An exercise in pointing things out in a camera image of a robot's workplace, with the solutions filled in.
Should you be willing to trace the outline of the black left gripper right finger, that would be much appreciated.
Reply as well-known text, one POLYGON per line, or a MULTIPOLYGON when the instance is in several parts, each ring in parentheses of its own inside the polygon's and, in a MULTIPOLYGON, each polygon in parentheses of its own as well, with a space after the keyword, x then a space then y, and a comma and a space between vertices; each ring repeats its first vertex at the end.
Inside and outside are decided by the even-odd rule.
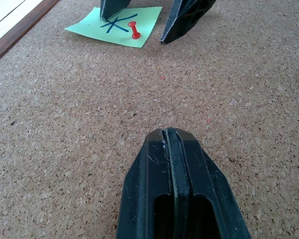
POLYGON ((173 239, 251 239, 229 183, 194 135, 168 128, 173 239))

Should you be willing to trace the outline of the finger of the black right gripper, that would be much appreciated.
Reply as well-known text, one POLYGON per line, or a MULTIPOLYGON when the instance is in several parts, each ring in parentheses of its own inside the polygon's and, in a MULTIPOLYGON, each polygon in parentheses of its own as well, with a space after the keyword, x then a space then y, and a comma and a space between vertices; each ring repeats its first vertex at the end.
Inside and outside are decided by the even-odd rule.
POLYGON ((101 0, 100 19, 108 20, 125 9, 131 0, 101 0))
POLYGON ((212 8, 216 0, 174 0, 160 38, 167 45, 186 35, 212 8))

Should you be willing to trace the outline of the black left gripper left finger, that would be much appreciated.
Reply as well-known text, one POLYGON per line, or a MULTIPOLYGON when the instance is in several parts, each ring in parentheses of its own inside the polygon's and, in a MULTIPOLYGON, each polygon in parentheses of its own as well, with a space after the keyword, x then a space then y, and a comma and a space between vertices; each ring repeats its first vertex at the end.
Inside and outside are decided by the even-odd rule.
POLYGON ((128 170, 116 239, 176 239, 167 142, 173 131, 167 128, 149 133, 128 170))

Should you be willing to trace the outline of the red pushpin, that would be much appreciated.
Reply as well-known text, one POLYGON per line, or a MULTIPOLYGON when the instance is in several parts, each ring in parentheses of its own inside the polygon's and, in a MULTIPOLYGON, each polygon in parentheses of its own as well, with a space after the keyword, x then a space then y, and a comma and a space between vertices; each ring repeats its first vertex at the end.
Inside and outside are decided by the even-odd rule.
POLYGON ((131 28, 132 30, 132 38, 133 39, 139 39, 141 34, 137 31, 137 28, 136 28, 136 22, 135 21, 131 21, 128 23, 128 26, 131 28))

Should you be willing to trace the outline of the cork board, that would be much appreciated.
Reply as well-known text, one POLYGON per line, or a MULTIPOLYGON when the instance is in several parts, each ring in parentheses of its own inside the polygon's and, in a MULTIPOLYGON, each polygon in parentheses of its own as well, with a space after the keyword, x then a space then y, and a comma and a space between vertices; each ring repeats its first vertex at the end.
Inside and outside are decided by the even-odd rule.
POLYGON ((195 135, 251 236, 299 239, 299 0, 216 0, 142 48, 66 30, 97 0, 61 0, 0 59, 0 239, 113 239, 147 134, 195 135))

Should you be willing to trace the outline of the brown wooden board frame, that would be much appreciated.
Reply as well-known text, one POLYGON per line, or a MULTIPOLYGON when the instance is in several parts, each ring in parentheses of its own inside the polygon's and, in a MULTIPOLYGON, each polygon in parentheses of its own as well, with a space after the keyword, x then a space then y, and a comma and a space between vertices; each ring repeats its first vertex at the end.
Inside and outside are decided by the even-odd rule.
POLYGON ((60 0, 43 0, 0 39, 0 59, 60 0))

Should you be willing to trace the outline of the green note with blue mark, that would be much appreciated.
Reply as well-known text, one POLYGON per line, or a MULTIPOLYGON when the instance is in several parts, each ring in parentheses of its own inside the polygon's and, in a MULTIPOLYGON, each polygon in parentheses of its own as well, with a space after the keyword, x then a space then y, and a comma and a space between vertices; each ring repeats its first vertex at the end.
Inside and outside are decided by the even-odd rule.
POLYGON ((143 47, 149 38, 162 7, 126 8, 108 20, 100 19, 100 8, 93 10, 80 22, 66 30, 109 43, 128 47, 143 47), (132 38, 132 30, 128 23, 135 21, 139 39, 132 38))

